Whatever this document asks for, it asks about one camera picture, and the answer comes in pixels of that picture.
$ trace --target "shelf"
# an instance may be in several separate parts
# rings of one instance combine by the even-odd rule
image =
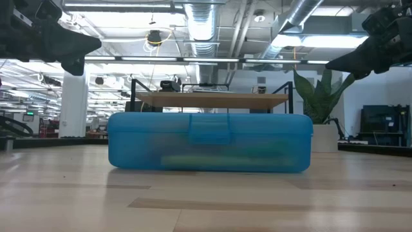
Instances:
[[[136,97],[155,107],[271,109],[288,100],[287,94],[252,93],[136,93]]]

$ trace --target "light fixture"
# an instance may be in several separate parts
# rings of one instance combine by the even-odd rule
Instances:
[[[16,97],[24,97],[24,98],[28,98],[29,95],[27,93],[23,93],[20,91],[15,91],[15,90],[9,90],[10,94]]]
[[[56,106],[47,106],[47,108],[50,108],[50,109],[53,109],[53,110],[58,110],[59,109],[59,107],[56,107]]]
[[[367,38],[367,36],[315,35],[304,38],[302,46],[312,48],[357,48]]]
[[[122,57],[124,61],[177,61],[171,57]]]
[[[44,80],[44,76],[42,73],[37,74],[37,80],[40,82]]]
[[[287,46],[302,46],[302,40],[299,36],[293,36],[293,35],[278,35],[276,38],[272,41],[272,46],[276,47],[287,47]]]
[[[111,56],[86,56],[85,61],[114,61],[116,57]]]
[[[85,7],[146,7],[146,8],[164,8],[170,7],[170,5],[143,5],[143,4],[125,4],[125,3],[66,3],[64,6],[85,6]]]
[[[18,113],[18,112],[26,112],[26,110],[5,110],[6,112],[14,112],[14,113]]]
[[[266,19],[266,17],[263,16],[263,13],[265,13],[264,10],[256,10],[255,11],[255,13],[254,13],[255,22],[260,23],[260,22],[263,22]]]
[[[1,84],[4,85],[4,86],[17,87],[15,84],[12,84],[12,83],[9,83],[9,82],[6,82],[6,81],[1,81]]]
[[[281,60],[281,59],[246,59],[246,63],[265,63],[265,64],[300,64],[301,61]]]
[[[224,58],[183,58],[187,62],[228,62],[237,63],[239,59],[224,59]]]
[[[329,61],[308,61],[308,64],[327,64]]]

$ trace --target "container latch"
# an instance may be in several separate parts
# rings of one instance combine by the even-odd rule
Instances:
[[[230,144],[229,114],[191,114],[191,144]]]

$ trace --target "blue plastic container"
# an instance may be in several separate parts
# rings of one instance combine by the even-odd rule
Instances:
[[[116,113],[109,161],[127,169],[300,172],[310,165],[304,115]]]

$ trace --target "fluorescent light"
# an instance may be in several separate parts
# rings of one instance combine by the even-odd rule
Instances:
[[[220,58],[183,58],[187,62],[239,62],[239,59],[220,59]]]
[[[147,8],[163,8],[170,5],[143,5],[143,4],[124,4],[124,3],[67,3],[64,6],[90,6],[90,7],[147,7]]]
[[[303,39],[302,46],[312,48],[357,48],[368,37],[353,37],[353,36],[308,36]]]
[[[27,93],[23,93],[20,91],[15,91],[15,90],[9,90],[10,94],[16,97],[24,97],[24,98],[28,98],[29,95]]]
[[[272,46],[284,48],[286,46],[302,46],[302,40],[299,36],[278,35],[272,41]]]
[[[105,56],[86,56],[84,58],[85,61],[114,61],[115,57],[105,57]]]
[[[105,107],[108,107],[108,106],[105,105],[105,104],[88,104],[88,107],[90,107],[90,108],[105,108]]]
[[[327,64],[329,61],[308,61],[308,64]]]
[[[9,83],[9,82],[6,82],[6,81],[2,81],[1,84],[4,85],[4,86],[17,87],[15,84],[12,84],[12,83]]]
[[[301,61],[281,60],[281,59],[247,59],[246,63],[265,63],[265,64],[300,64]]]
[[[54,110],[60,109],[59,107],[56,107],[56,106],[47,106],[47,108],[54,109]]]
[[[6,112],[26,112],[26,110],[5,110]]]
[[[177,61],[176,58],[168,57],[122,57],[124,61]]]

